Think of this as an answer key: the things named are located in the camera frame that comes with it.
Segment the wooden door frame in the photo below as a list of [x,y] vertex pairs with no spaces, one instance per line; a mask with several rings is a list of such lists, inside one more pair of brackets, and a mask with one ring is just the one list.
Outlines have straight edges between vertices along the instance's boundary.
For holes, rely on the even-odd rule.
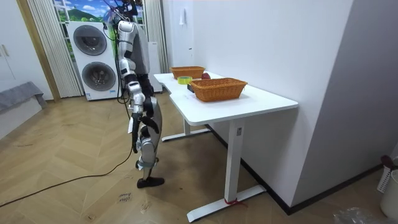
[[35,48],[37,57],[39,58],[40,64],[42,66],[45,79],[49,84],[52,96],[54,98],[54,102],[58,102],[61,99],[60,92],[58,91],[57,84],[55,83],[54,75],[51,71],[49,60],[45,54],[44,47],[40,39],[39,32],[37,31],[33,15],[29,9],[27,0],[16,0],[16,1],[18,3],[19,10],[21,11],[22,17],[24,18],[25,25],[29,32],[30,38],[32,39],[32,43]]

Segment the black cable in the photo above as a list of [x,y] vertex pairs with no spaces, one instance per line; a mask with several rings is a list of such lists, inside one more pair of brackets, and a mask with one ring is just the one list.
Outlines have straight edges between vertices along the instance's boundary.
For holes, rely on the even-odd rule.
[[106,32],[105,32],[105,26],[102,27],[102,31],[104,31],[105,36],[106,36],[109,40],[115,41],[114,39],[110,38],[110,37],[106,34]]
[[72,181],[75,181],[75,180],[80,180],[80,179],[88,178],[88,177],[103,177],[103,176],[106,176],[106,175],[112,173],[112,172],[113,172],[116,168],[118,168],[121,164],[125,163],[125,162],[130,158],[131,152],[132,152],[132,148],[131,148],[131,150],[130,150],[129,156],[127,156],[127,158],[126,158],[123,162],[119,163],[116,167],[114,167],[111,171],[107,172],[106,174],[86,175],[86,176],[78,177],[78,178],[75,178],[75,179],[72,179],[72,180],[68,180],[68,181],[65,181],[65,182],[62,182],[62,183],[59,183],[59,184],[55,184],[55,185],[52,185],[52,186],[50,186],[50,187],[46,187],[46,188],[44,188],[44,189],[42,189],[42,190],[36,191],[36,192],[34,192],[34,193],[31,193],[31,194],[29,194],[29,195],[26,195],[26,196],[23,196],[23,197],[14,199],[14,200],[12,200],[12,201],[10,201],[10,202],[6,202],[6,203],[0,205],[0,208],[1,208],[1,207],[4,207],[4,206],[6,206],[6,205],[9,205],[9,204],[11,204],[11,203],[17,202],[17,201],[19,201],[19,200],[22,200],[22,199],[24,199],[24,198],[33,196],[33,195],[38,194],[38,193],[40,193],[40,192],[43,192],[43,191],[45,191],[45,190],[51,189],[51,188],[53,188],[53,187],[58,187],[59,185],[63,185],[63,184],[66,184],[66,183],[69,183],[69,182],[72,182]]
[[[117,71],[118,78],[119,78],[119,83],[118,83],[118,96],[119,96],[120,89],[121,89],[122,78],[121,78],[121,76],[120,76],[119,57],[118,57],[118,55],[119,55],[119,52],[118,52],[119,35],[118,35],[118,32],[115,30],[115,28],[114,28],[114,33],[115,33],[115,50],[114,50],[114,52],[115,52],[115,58],[114,58],[114,61],[115,61],[115,64],[116,64],[116,71]],[[124,88],[123,88],[123,90],[122,90],[121,96],[117,98],[117,101],[118,101],[118,103],[120,103],[120,104],[124,104],[124,107],[126,108],[127,117],[130,119],[129,110],[128,110],[128,108],[127,108],[127,103],[128,103],[128,99],[130,99],[130,95],[129,95],[129,92],[127,92],[127,93],[128,93],[128,97],[125,98],[125,97],[124,97],[124,94],[125,94],[125,92],[126,92],[125,90],[126,90],[126,84],[125,84],[125,86],[124,86]]]

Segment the plastic bag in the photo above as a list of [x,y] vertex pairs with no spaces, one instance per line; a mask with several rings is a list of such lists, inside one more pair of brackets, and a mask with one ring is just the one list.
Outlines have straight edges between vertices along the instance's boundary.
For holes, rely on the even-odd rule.
[[378,220],[370,212],[362,208],[349,208],[333,214],[335,224],[398,224],[392,219]]

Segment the table top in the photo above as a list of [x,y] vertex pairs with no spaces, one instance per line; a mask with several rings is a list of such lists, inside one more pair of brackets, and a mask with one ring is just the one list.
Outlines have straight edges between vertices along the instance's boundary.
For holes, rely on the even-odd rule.
[[[207,73],[211,78],[224,78]],[[287,110],[299,105],[296,101],[250,85],[244,87],[238,99],[205,103],[196,98],[186,85],[178,84],[172,73],[156,74],[155,78],[170,92],[173,104],[192,126]]]

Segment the brown basket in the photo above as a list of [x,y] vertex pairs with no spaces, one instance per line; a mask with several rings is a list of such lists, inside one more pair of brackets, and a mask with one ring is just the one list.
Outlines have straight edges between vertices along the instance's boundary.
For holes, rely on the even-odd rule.
[[247,82],[234,78],[192,80],[190,82],[197,98],[204,102],[237,99]]
[[172,71],[174,78],[177,79],[181,76],[190,76],[192,78],[201,78],[201,75],[205,71],[205,68],[199,66],[191,66],[191,67],[172,67],[170,68]]

